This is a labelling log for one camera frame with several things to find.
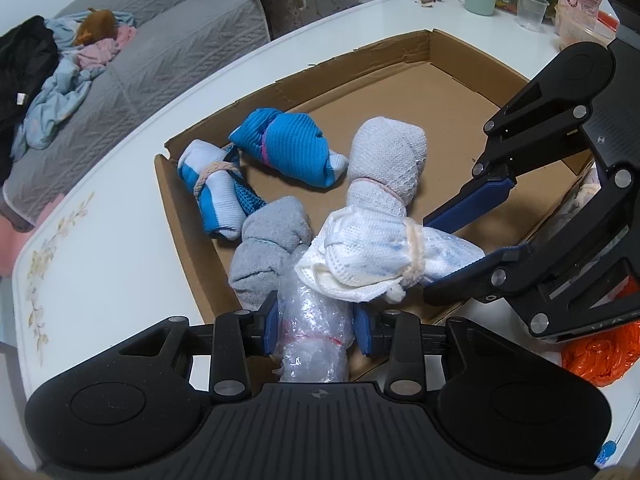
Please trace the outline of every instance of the cardboard box lid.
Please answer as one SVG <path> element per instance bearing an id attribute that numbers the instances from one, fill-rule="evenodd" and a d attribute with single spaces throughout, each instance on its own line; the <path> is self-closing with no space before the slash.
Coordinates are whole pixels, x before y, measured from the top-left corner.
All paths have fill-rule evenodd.
<path id="1" fill-rule="evenodd" d="M 349 155 L 351 139 L 378 115 L 418 124 L 426 131 L 428 156 L 418 195 L 410 208 L 421 221 L 455 195 L 470 178 L 484 150 L 482 126 L 527 80 L 482 51 L 440 31 L 412 32 L 335 57 L 250 94 L 170 139 L 170 160 L 156 156 L 159 187 L 178 256 L 205 322 L 239 308 L 228 269 L 237 244 L 212 241 L 202 230 L 198 207 L 180 181 L 175 161 L 193 139 L 219 146 L 259 107 L 308 112 L 332 150 Z M 578 172 L 587 155 L 570 162 Z M 250 185 L 267 202 L 285 195 L 305 205 L 315 233 L 332 210 L 344 206 L 347 183 L 311 189 L 254 160 L 244 160 Z M 485 251 L 521 241 L 556 206 L 575 175 L 556 162 L 518 179 L 510 198 L 458 234 Z M 423 321 L 437 311 L 420 290 L 401 305 Z"/>

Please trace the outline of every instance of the pink cloth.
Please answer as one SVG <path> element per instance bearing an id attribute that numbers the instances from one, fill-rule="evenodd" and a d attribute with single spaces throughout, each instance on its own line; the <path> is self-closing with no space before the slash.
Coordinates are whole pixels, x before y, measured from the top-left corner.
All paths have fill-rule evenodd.
<path id="1" fill-rule="evenodd" d="M 25 243 L 33 236 L 38 227 L 47 219 L 52 211 L 58 206 L 64 195 L 58 195 L 54 201 L 47 204 L 38 220 L 36 221 L 36 227 L 28 233 L 19 233 L 14 230 L 11 222 L 5 217 L 0 217 L 0 276 L 8 278 L 11 276 L 14 270 L 15 261 Z"/>
<path id="2" fill-rule="evenodd" d="M 105 38 L 104 40 L 96 41 L 94 44 L 82 47 L 78 51 L 78 65 L 82 70 L 106 66 L 135 35 L 135 27 L 129 27 L 129 25 L 119 26 L 118 36 L 115 40 Z"/>

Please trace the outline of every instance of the rolled towel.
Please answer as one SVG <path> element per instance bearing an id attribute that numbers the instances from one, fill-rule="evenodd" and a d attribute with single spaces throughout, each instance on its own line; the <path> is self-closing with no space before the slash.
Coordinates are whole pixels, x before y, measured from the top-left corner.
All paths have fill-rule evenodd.
<path id="1" fill-rule="evenodd" d="M 242 243 L 229 268 L 229 285 L 244 308 L 257 310 L 272 290 L 290 254 L 311 243 L 312 233 L 300 200 L 286 196 L 249 216 Z"/>
<path id="2" fill-rule="evenodd" d="M 332 212 L 296 264 L 300 280 L 337 300 L 361 302 L 436 280 L 484 257 L 457 236 L 357 206 Z"/>
<path id="3" fill-rule="evenodd" d="M 194 194 L 210 236 L 235 240 L 247 215 L 266 204 L 246 184 L 239 167 L 238 150 L 228 152 L 199 139 L 180 156 L 178 174 Z"/>
<path id="4" fill-rule="evenodd" d="M 427 158 L 427 139 L 419 126 L 375 117 L 351 143 L 347 205 L 406 216 Z"/>
<path id="5" fill-rule="evenodd" d="M 263 164 L 315 187 L 330 187 L 347 168 L 307 114 L 258 108 L 229 140 Z"/>

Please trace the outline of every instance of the brown stuffed toy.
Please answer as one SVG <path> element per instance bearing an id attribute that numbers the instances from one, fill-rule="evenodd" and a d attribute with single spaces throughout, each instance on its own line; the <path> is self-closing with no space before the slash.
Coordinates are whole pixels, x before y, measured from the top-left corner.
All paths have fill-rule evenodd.
<path id="1" fill-rule="evenodd" d="M 108 9 L 95 10 L 89 7 L 89 14 L 78 27 L 74 46 L 90 45 L 104 38 L 116 39 L 118 27 L 116 17 Z"/>

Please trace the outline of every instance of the orange plastic bag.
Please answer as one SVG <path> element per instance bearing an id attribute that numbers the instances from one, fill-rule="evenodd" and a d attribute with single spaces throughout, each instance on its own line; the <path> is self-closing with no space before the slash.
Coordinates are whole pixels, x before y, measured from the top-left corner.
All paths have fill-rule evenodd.
<path id="1" fill-rule="evenodd" d="M 617 295 L 628 296 L 640 290 L 632 280 Z M 640 321 L 608 332 L 572 341 L 562 349 L 562 368 L 594 386 L 608 386 L 622 377 L 640 357 Z"/>

